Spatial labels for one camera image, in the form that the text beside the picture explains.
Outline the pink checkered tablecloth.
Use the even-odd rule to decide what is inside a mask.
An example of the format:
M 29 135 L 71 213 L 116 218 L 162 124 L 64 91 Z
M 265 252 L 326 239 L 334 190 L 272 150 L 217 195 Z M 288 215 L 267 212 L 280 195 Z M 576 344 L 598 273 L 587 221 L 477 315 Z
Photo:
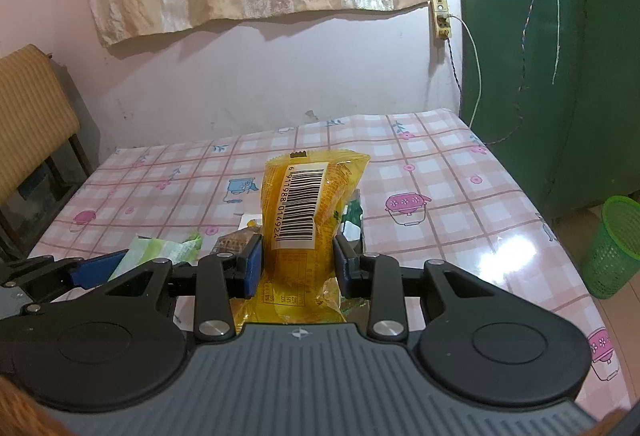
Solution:
M 259 211 L 265 163 L 300 150 L 369 156 L 360 181 L 363 238 L 372 251 L 419 267 L 441 258 L 554 311 L 587 335 L 579 404 L 600 418 L 631 401 L 608 331 L 541 213 L 457 115 L 354 115 L 268 133 L 119 149 L 77 191 L 35 251 L 103 255 L 137 237 L 204 251 Z

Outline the wooden chair with woven cushion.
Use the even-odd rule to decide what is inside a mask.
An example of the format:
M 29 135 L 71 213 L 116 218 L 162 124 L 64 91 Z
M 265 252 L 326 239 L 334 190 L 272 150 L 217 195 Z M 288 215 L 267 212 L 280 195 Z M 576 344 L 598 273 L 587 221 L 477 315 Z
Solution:
M 33 44 L 1 59 L 1 200 L 5 202 L 39 167 L 49 170 L 60 211 L 79 189 L 52 159 L 67 142 L 87 177 L 92 174 L 78 131 L 79 119 L 54 73 L 51 57 Z

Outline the orange yellow crinkly snack bag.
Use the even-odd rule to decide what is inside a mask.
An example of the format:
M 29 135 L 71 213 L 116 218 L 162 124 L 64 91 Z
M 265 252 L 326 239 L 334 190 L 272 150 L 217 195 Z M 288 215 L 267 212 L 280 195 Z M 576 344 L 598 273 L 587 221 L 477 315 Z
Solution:
M 250 299 L 232 301 L 246 323 L 342 323 L 333 239 L 370 156 L 352 150 L 298 151 L 265 163 L 262 276 Z

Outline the light green snack packet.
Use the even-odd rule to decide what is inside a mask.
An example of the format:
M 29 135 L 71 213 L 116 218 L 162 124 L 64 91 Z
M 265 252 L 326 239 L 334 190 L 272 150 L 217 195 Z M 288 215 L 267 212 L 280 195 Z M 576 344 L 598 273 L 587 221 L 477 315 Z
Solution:
M 193 232 L 182 242 L 162 240 L 157 237 L 137 237 L 130 243 L 127 253 L 122 257 L 108 280 L 112 281 L 157 258 L 168 259 L 174 265 L 190 263 L 191 266 L 195 266 L 201 248 L 202 236 L 198 232 Z

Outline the cardboard box with flaps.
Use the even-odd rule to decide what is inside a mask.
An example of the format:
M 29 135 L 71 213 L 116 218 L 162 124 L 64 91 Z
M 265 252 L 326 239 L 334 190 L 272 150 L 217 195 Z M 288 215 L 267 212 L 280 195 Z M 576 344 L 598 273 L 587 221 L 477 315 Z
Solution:
M 243 215 L 240 227 L 245 227 L 251 220 L 255 220 L 262 226 L 262 214 Z M 231 263 L 222 263 L 224 267 L 224 275 L 226 279 L 230 279 L 227 284 L 229 298 L 247 299 L 253 297 L 257 292 L 258 281 L 262 273 L 262 235 L 254 235 L 248 243 L 247 247 L 241 254 L 234 255 L 231 253 L 213 253 L 209 255 L 231 254 Z M 330 279 L 330 283 L 326 285 L 326 289 L 321 292 L 322 297 L 326 297 L 333 306 L 334 292 L 337 293 L 337 284 Z M 341 297 L 340 312 L 347 320 L 356 318 L 356 312 L 368 307 L 367 300 L 362 298 L 345 298 Z

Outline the brown white boxy snack packet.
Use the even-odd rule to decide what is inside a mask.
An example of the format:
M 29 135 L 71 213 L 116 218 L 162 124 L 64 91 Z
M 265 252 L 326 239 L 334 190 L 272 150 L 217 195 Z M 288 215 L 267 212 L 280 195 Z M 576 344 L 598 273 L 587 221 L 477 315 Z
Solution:
M 252 237 L 261 234 L 262 226 L 255 220 L 251 220 L 244 228 L 220 237 L 213 248 L 213 253 L 241 254 L 250 243 Z

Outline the green plastic waste basket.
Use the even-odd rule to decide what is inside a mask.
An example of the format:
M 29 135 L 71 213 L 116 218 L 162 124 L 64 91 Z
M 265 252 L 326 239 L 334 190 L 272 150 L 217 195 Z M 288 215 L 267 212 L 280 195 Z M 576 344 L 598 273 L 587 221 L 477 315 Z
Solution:
M 614 296 L 639 271 L 639 203 L 612 196 L 601 211 L 601 221 L 580 275 L 589 293 L 599 299 Z

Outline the green white snack packet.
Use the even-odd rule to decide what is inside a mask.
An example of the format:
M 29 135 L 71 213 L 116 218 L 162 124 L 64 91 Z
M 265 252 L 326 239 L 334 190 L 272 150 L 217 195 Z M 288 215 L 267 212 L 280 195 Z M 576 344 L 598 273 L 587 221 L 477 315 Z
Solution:
M 360 190 L 356 189 L 344 207 L 340 231 L 357 255 L 363 253 L 362 214 Z

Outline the yellow wall power socket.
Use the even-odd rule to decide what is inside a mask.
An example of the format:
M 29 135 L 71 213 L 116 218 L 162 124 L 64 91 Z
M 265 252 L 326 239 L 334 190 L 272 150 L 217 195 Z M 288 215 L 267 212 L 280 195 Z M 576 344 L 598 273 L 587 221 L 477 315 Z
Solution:
M 449 40 L 451 37 L 450 12 L 447 0 L 431 0 L 435 37 Z

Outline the green wooden door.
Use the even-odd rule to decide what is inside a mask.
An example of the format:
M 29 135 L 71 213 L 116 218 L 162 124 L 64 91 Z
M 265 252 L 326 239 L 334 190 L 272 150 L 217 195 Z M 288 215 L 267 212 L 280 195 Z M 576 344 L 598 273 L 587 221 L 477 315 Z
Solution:
M 461 0 L 462 115 L 546 217 L 639 188 L 639 0 Z

